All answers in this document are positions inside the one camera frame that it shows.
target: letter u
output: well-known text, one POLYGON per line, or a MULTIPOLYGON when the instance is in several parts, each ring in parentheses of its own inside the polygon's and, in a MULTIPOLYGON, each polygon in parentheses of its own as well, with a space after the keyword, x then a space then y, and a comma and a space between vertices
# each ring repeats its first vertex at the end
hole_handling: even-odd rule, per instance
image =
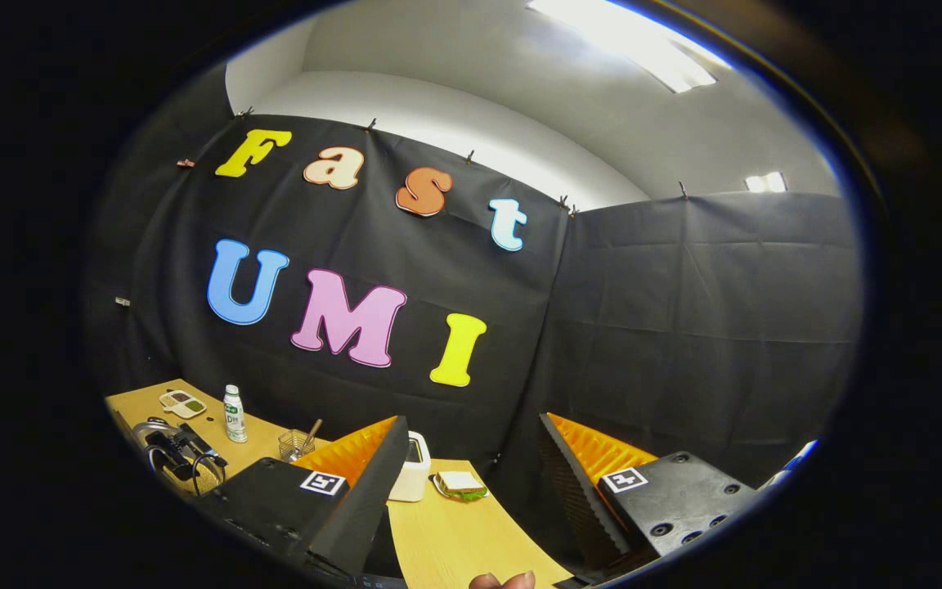
POLYGON ((278 272, 289 265, 289 258, 278 251, 259 250, 257 261, 261 264, 261 272, 257 275, 253 297, 246 305, 239 305, 231 297, 231 287, 235 284, 239 262, 248 254, 249 249, 243 243, 232 239, 218 241, 217 261, 213 264, 213 272, 209 275, 209 288, 206 290, 209 308, 222 320, 236 325, 252 325, 264 318, 271 304, 278 272))

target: white ceiling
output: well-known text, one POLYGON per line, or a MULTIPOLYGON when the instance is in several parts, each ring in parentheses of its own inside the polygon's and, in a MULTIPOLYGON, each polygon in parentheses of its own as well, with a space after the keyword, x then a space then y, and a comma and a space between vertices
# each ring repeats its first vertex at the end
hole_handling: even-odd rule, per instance
MULTIPOLYGON (((744 190, 782 171, 789 190, 838 195, 801 128, 743 75, 702 63, 711 86, 674 94, 624 56, 526 9, 527 0, 356 0, 276 36, 305 38, 302 71, 367 71, 440 83, 545 124, 652 198, 744 190)), ((289 63, 265 75, 291 77, 289 63)))

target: white container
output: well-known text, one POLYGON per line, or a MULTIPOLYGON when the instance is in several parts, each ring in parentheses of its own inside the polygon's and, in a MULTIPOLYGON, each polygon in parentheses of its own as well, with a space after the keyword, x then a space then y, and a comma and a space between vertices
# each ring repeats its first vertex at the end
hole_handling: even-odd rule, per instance
POLYGON ((233 443, 246 441, 246 414, 242 411, 239 388, 229 384, 224 388, 224 417, 227 419, 227 437, 233 443))
POLYGON ((388 499, 410 503, 424 499, 424 492, 427 491, 427 474, 430 472, 431 454, 427 451, 424 436, 409 432, 409 450, 406 460, 388 499))

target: light blue letter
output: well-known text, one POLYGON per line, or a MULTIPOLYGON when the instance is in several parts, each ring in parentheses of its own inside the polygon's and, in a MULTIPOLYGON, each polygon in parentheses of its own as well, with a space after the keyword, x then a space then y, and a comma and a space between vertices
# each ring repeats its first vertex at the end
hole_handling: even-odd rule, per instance
POLYGON ((493 215, 493 241, 508 251, 522 249, 523 240, 515 237, 515 223, 524 225, 528 217, 519 211, 518 201, 513 198, 494 198, 489 201, 489 208, 496 211, 493 215))
POLYGON ((271 304, 274 282, 278 272, 289 265, 289 258, 272 250, 261 250, 257 261, 261 272, 257 275, 257 285, 253 288, 253 297, 246 305, 239 305, 231 297, 231 287, 235 284, 235 273, 239 271, 239 262, 249 254, 249 249, 232 239, 217 242, 217 261, 209 275, 209 289, 206 298, 209 308, 222 320, 236 325, 251 325, 261 321, 271 304))

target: white wall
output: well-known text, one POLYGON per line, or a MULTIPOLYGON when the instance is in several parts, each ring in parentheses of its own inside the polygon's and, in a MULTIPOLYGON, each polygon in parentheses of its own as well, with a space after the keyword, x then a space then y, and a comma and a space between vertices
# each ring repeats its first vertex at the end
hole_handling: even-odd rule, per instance
POLYGON ((228 61, 224 86, 232 112, 249 107, 259 111, 257 104, 267 94, 300 74, 307 39, 316 20, 310 18, 280 30, 228 61))
MULTIPOLYGON (((239 91, 244 70, 228 64, 239 91)), ((233 98, 232 83, 228 94, 233 98)), ((259 115, 311 116, 366 126, 466 156, 580 211, 648 200, 635 184, 568 137, 485 98, 387 74, 306 71, 252 103, 259 115)))

